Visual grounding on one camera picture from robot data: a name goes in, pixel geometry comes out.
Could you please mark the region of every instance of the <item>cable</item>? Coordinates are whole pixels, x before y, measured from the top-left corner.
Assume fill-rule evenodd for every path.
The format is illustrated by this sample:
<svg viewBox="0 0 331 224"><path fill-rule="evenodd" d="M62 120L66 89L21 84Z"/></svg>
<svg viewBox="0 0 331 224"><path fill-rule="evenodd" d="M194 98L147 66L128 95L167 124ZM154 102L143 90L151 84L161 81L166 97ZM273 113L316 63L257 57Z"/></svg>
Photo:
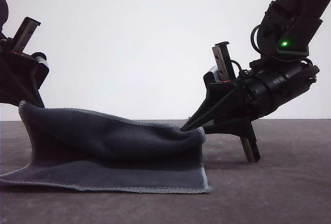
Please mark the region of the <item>cable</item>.
<svg viewBox="0 0 331 224"><path fill-rule="evenodd" d="M239 76L245 76L245 73L244 73L242 67L240 66L240 64L236 60L231 60L231 62L238 67Z"/></svg>

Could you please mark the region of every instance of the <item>white backdrop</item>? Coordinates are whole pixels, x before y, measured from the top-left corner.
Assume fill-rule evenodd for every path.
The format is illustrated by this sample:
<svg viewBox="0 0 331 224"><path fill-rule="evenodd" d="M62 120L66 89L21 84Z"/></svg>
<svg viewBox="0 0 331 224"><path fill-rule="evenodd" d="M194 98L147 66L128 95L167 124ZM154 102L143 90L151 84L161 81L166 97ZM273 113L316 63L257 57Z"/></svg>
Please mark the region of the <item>white backdrop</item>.
<svg viewBox="0 0 331 224"><path fill-rule="evenodd" d="M211 47L229 41L232 59L258 59L249 35L272 0L7 0L4 34L25 16L42 24L26 53L44 52L50 73L40 93L46 107L96 110L133 119L191 116L205 97ZM331 7L310 44L318 83L270 118L330 118ZM2 121L19 120L1 104Z"/></svg>

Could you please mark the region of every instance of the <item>dark floor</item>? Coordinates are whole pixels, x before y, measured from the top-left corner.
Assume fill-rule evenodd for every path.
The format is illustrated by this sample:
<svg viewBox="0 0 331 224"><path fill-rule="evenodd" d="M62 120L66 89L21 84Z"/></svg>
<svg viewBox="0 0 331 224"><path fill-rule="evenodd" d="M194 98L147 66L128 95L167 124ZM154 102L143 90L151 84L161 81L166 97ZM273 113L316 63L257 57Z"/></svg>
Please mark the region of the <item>dark floor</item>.
<svg viewBox="0 0 331 224"><path fill-rule="evenodd" d="M259 120L254 128L261 153L254 165L239 138L207 136L210 194L6 187L1 223L331 223L331 120ZM2 122L1 134L1 173L26 165L31 147L23 124Z"/></svg>

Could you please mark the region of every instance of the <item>gray towel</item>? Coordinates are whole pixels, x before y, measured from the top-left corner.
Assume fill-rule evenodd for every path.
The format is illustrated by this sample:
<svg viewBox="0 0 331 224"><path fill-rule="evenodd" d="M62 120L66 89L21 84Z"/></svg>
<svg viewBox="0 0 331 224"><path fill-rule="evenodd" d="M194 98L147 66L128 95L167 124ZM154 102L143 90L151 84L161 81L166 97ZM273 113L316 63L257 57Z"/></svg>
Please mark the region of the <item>gray towel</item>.
<svg viewBox="0 0 331 224"><path fill-rule="evenodd" d="M210 192L202 165L202 128L141 123L81 109L44 109L22 101L30 163L0 176L2 185L80 191Z"/></svg>

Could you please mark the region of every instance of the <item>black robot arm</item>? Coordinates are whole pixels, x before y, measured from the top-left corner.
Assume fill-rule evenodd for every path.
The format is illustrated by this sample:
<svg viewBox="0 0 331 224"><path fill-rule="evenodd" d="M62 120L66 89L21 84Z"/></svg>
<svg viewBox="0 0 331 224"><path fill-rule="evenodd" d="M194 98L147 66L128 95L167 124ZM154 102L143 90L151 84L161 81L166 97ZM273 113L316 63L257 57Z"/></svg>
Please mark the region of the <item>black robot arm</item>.
<svg viewBox="0 0 331 224"><path fill-rule="evenodd" d="M249 162L260 159L251 122L274 112L282 104L309 90L319 68L307 58L308 44L322 21L330 0L275 0L251 34L261 58L242 70L230 59L228 42L216 44L217 66L204 76L205 101L182 127L204 127L206 134L239 136ZM258 30L255 44L254 35ZM236 77L232 64L239 67Z"/></svg>
<svg viewBox="0 0 331 224"><path fill-rule="evenodd" d="M0 102L18 106L21 100L44 107L39 88L49 69L46 56L41 52L23 53L40 22L26 17L13 38L3 33L8 19L6 0L0 0Z"/></svg>

